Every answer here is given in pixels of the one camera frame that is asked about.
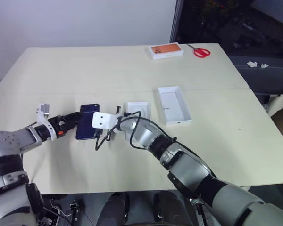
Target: orange phone box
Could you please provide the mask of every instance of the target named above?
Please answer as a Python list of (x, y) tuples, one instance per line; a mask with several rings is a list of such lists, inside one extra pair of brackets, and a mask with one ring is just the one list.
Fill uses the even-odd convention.
[(159, 46), (150, 46), (149, 49), (152, 60), (160, 60), (170, 57), (182, 56), (184, 53), (178, 42)]

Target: wire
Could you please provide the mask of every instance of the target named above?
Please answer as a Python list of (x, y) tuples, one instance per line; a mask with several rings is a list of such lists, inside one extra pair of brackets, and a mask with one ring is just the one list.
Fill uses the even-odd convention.
[(52, 214), (54, 214), (54, 215), (56, 215), (57, 217), (61, 217), (61, 218), (63, 218), (65, 221), (67, 221), (68, 222), (68, 224), (70, 225), (70, 226), (72, 226), (72, 224), (71, 224), (71, 222), (66, 218), (66, 217), (64, 217), (63, 215), (61, 215), (61, 214), (58, 214), (58, 213), (56, 213), (56, 212), (54, 212), (54, 211), (52, 211), (51, 209), (48, 209), (47, 207), (45, 207), (45, 206), (43, 206), (43, 208), (45, 209), (45, 210), (47, 210), (48, 212), (50, 212), (50, 213), (52, 213)]
[(134, 112), (132, 114), (137, 114), (137, 113), (138, 113), (138, 118), (137, 118), (135, 127), (134, 127), (134, 129), (133, 129), (133, 131), (131, 133), (131, 136), (130, 136), (130, 145), (131, 145), (131, 147), (136, 148), (136, 149), (146, 150), (146, 148), (144, 148), (144, 147), (137, 147), (137, 146), (133, 145), (133, 143), (132, 143), (132, 139), (133, 139), (134, 133), (136, 131), (136, 128), (138, 126), (138, 123), (140, 122), (141, 115), (142, 115), (141, 111), (137, 111), (137, 112)]
[(53, 206), (53, 205), (52, 205), (52, 199), (50, 200), (50, 204), (51, 204), (51, 206), (52, 206), (53, 208), (55, 208), (56, 210), (61, 211), (61, 213), (62, 213), (65, 217), (70, 217), (70, 216), (71, 216), (71, 214), (66, 215), (66, 214), (63, 212), (62, 209)]
[[(111, 133), (113, 132), (113, 130), (115, 130), (115, 128), (117, 128), (117, 127), (118, 127), (121, 123), (123, 123), (124, 121), (131, 120), (131, 119), (145, 120), (145, 121), (150, 122), (150, 123), (153, 124), (158, 130), (160, 130), (167, 138), (173, 140), (175, 143), (178, 143), (179, 145), (181, 145), (182, 147), (184, 147), (186, 150), (188, 150), (189, 152), (191, 152), (192, 154), (194, 154), (194, 155), (196, 155), (198, 158), (200, 158), (200, 157), (199, 157), (194, 151), (192, 151), (190, 148), (188, 148), (187, 146), (185, 146), (185, 145), (183, 145), (182, 143), (178, 142), (178, 141), (177, 141), (177, 137), (174, 137), (174, 138), (170, 137), (158, 124), (156, 124), (155, 122), (151, 121), (150, 119), (140, 117), (140, 115), (139, 115), (139, 116), (134, 116), (134, 117), (125, 118), (125, 119), (119, 121), (114, 127), (112, 127), (112, 129), (109, 131), (109, 133), (107, 133), (107, 135), (102, 139), (102, 141), (100, 142), (100, 144), (99, 144), (99, 145), (96, 144), (95, 150), (97, 151), (97, 150), (102, 146), (102, 144), (105, 142), (106, 138), (109, 136), (109, 134), (111, 134)], [(130, 136), (130, 139), (131, 139), (131, 137), (134, 136), (134, 132), (136, 131), (136, 127), (137, 127), (137, 122), (136, 122), (136, 125), (135, 125), (135, 127), (134, 127), (134, 129), (133, 129), (133, 131), (132, 131), (132, 134), (131, 134), (131, 136)], [(140, 148), (140, 147), (136, 147), (136, 146), (133, 146), (133, 145), (131, 145), (131, 146), (134, 147), (134, 148), (137, 148), (137, 149), (145, 149), (145, 148)], [(217, 176), (215, 175), (215, 173), (214, 173), (212, 170), (211, 170), (211, 173), (212, 173), (212, 175), (213, 175), (214, 177), (217, 178)]]
[(55, 226), (58, 226), (59, 222), (60, 222), (60, 216), (57, 217), (57, 221), (56, 221)]

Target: red scissors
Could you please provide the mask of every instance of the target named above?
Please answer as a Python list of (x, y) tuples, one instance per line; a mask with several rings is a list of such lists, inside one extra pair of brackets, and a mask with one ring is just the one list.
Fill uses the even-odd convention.
[(208, 51), (205, 48), (196, 48), (194, 46), (191, 46), (189, 44), (187, 44), (189, 47), (191, 47), (194, 50), (194, 54), (199, 57), (199, 58), (205, 58), (207, 56), (209, 56), (211, 54), (210, 51)]

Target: white paper scrap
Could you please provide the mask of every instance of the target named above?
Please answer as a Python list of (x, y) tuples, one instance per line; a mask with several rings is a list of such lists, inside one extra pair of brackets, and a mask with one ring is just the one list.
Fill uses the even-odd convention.
[(250, 66), (250, 67), (257, 67), (257, 62), (247, 62), (247, 65)]
[(269, 65), (267, 65), (267, 64), (261, 64), (261, 68), (266, 68), (266, 67), (268, 67)]

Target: white wall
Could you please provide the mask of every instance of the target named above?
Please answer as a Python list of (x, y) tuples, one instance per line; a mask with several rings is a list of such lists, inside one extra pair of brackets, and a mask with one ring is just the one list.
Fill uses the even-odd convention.
[(283, 23), (283, 0), (256, 0), (251, 6)]
[(170, 40), (176, 0), (0, 0), (0, 79), (27, 47)]

